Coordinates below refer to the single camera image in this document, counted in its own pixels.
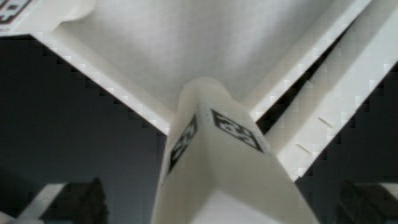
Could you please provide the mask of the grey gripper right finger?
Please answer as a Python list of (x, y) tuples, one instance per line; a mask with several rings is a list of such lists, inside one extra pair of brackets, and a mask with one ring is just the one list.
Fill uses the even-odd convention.
[(335, 224), (398, 224), (398, 183), (342, 183)]

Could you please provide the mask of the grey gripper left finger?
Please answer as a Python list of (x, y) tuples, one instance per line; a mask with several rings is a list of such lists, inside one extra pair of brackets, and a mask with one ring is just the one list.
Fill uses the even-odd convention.
[(13, 224), (109, 224), (100, 179), (49, 184)]

